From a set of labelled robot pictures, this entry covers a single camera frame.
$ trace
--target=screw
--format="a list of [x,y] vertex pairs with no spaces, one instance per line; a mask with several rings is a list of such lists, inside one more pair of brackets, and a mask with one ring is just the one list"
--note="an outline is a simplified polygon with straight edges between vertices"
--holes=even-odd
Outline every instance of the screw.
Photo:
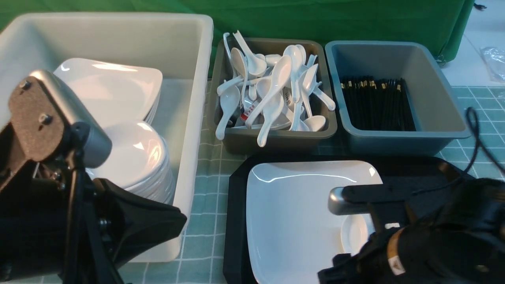
[[109,227],[110,224],[111,224],[111,222],[105,218],[100,218],[100,220],[98,222],[100,230],[102,230],[102,231],[105,231],[107,229],[107,227]]
[[23,90],[28,90],[31,86],[31,83],[28,82],[27,80],[23,80],[21,81],[21,83],[19,83],[19,87],[22,88]]
[[60,180],[62,178],[62,175],[59,172],[55,172],[55,173],[53,173],[51,178],[54,180]]
[[482,273],[489,272],[489,268],[487,268],[487,266],[484,266],[484,265],[477,265],[477,266],[475,266],[475,269],[477,269],[479,272],[482,272]]
[[42,113],[38,117],[38,122],[40,124],[44,124],[44,125],[50,124],[52,120],[53,120],[53,117],[51,115],[49,115],[49,114],[46,114],[46,113]]

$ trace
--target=stack of bowls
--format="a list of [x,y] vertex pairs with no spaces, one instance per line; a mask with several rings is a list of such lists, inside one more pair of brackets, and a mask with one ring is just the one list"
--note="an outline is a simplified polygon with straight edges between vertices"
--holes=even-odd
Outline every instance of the stack of bowls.
[[104,131],[112,151],[102,166],[86,169],[91,179],[106,178],[140,197],[171,204],[176,181],[165,140],[143,121],[118,123]]

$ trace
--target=spoon handle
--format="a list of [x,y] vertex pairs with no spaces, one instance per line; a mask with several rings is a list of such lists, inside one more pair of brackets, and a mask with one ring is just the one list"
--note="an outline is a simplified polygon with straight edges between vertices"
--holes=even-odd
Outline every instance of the spoon handle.
[[226,125],[228,124],[228,120],[230,119],[232,113],[223,112],[223,117],[219,121],[218,127],[216,128],[216,138],[219,141],[224,139],[224,131],[226,130]]
[[240,46],[240,48],[242,49],[242,51],[244,52],[244,54],[246,55],[246,57],[250,57],[251,58],[251,57],[256,56],[251,51],[251,49],[249,48],[249,46],[245,42],[245,39],[243,38],[242,34],[240,34],[239,31],[237,31],[236,33],[234,33],[233,36],[237,40],[238,45]]
[[275,96],[276,90],[270,89],[268,93],[265,95],[265,97],[261,100],[261,102],[252,110],[252,112],[249,114],[249,117],[245,121],[245,125],[248,128],[251,128],[253,125],[254,121],[256,118],[260,115],[261,111],[265,107],[265,105],[272,100],[272,98]]
[[242,85],[242,90],[240,91],[240,109],[242,109],[242,107],[244,106],[244,103],[245,103],[245,87],[246,87],[246,84],[245,84],[245,80],[244,80],[244,84]]
[[[260,77],[260,78],[252,79],[252,80],[246,81],[246,82],[245,82],[245,84],[246,84],[246,85],[248,85],[248,86],[255,85],[255,84],[257,84],[259,81],[261,81],[261,80],[263,80],[263,79],[265,79],[265,78],[272,78],[272,76],[271,76],[271,75],[269,75],[269,76],[264,76],[264,77]],[[244,84],[244,83],[243,83],[243,81],[242,81],[242,82],[240,82],[240,83],[238,84],[238,86],[239,86],[239,87],[242,87],[242,84]]]
[[305,110],[307,111],[307,116],[308,117],[312,117],[312,108],[311,108],[311,103],[310,103],[310,100],[309,100],[309,95],[307,94],[307,92],[305,91],[305,89],[303,87],[299,87],[298,90],[301,93],[301,99],[304,102]]
[[316,58],[317,58],[317,55],[313,55],[311,54],[309,56],[309,60],[307,60],[307,67],[312,67],[314,65],[314,63],[316,62]]
[[265,117],[265,122],[263,122],[263,126],[261,127],[260,133],[258,134],[258,146],[263,148],[267,144],[268,132],[270,132],[270,127],[272,127],[273,123],[273,119],[270,117]]
[[292,110],[289,109],[289,107],[287,105],[284,105],[284,107],[282,108],[282,114],[284,114],[286,116],[286,118],[289,121],[291,121],[291,124],[293,124],[294,113]]
[[300,90],[298,88],[298,79],[294,74],[291,75],[291,95],[293,96],[293,101],[298,103],[300,101]]
[[258,93],[256,92],[256,85],[249,86],[249,99],[253,102],[258,98]]
[[229,32],[223,33],[223,44],[224,44],[224,49],[226,50],[226,56],[228,57],[228,61],[230,62],[231,69],[233,70],[233,77],[237,76],[237,71],[235,70],[235,67],[233,67],[233,64],[231,63],[231,52],[230,52],[230,47],[228,46],[228,39],[227,37],[230,35]]
[[335,101],[332,100],[327,94],[325,94],[318,87],[314,89],[314,94],[328,107],[330,111],[336,109]]
[[301,110],[301,102],[295,103],[294,104],[294,118],[293,118],[293,123],[291,124],[291,128],[289,129],[290,131],[298,131],[298,127],[300,125],[300,115],[302,113]]
[[235,85],[239,84],[240,82],[243,82],[243,80],[244,80],[244,78],[241,75],[238,75],[237,77],[222,83],[218,87],[218,91],[217,91],[218,96],[222,95],[224,93],[224,91],[226,91],[226,89],[228,89],[232,86],[235,86]]

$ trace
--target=gray plastic bin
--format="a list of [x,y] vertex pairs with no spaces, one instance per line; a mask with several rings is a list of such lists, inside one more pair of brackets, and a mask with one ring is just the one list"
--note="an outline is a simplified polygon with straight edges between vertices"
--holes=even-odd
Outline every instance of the gray plastic bin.
[[[470,136],[452,88],[428,50],[417,43],[332,41],[326,45],[342,126],[355,154],[433,156],[453,139]],[[340,77],[404,78],[417,131],[371,131],[352,126]]]
[[[296,39],[270,39],[270,38],[246,38],[245,41],[254,53],[260,54],[282,54],[290,44],[301,44],[307,51],[307,57],[310,54],[317,55],[316,63],[319,63],[317,80],[323,82],[321,90],[334,99],[331,91],[330,76],[326,66],[326,57],[323,47],[308,40]],[[236,41],[228,38],[230,48],[237,47]],[[223,80],[232,78],[231,65],[226,57],[223,41],[218,45],[216,53],[216,62],[212,75],[211,91],[209,103],[207,105],[206,116],[207,126],[211,131],[216,131],[219,120],[223,112],[219,106],[219,97],[217,88],[223,83]],[[310,104],[314,115],[323,115],[326,117],[326,125],[318,132],[302,132],[287,130],[272,130],[268,134],[267,144],[260,148],[257,143],[259,129],[235,129],[227,128],[223,140],[223,145],[229,153],[232,154],[254,154],[258,152],[310,152],[322,139],[330,138],[337,132],[337,119],[335,111],[329,111],[321,101],[311,96]]]

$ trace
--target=green cloth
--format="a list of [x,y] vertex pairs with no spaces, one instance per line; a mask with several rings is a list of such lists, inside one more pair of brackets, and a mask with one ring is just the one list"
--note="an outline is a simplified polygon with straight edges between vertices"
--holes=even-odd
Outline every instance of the green cloth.
[[172,12],[209,15],[214,49],[225,31],[248,37],[414,41],[456,57],[474,0],[4,0],[0,29],[30,12]]

